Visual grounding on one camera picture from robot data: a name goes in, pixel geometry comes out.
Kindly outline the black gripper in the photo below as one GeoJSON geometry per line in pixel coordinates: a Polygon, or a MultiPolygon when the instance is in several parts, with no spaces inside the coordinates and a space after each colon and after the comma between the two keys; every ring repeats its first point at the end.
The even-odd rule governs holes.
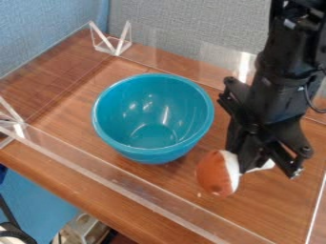
{"type": "Polygon", "coordinates": [[[323,69],[299,76],[258,71],[250,85],[231,76],[224,79],[218,103],[231,116],[226,149],[239,154],[242,173],[270,170],[275,164],[290,178],[302,173],[313,146],[301,119],[313,108],[322,79],[323,69]]]}

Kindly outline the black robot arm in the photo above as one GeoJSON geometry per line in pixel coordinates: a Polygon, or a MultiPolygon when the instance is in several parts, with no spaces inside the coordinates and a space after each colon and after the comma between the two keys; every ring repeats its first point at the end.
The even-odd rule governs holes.
{"type": "Polygon", "coordinates": [[[224,79],[218,103],[231,116],[226,149],[242,173],[274,162],[295,177],[313,147],[301,129],[326,78],[326,0],[271,0],[268,34],[250,85],[224,79]]]}

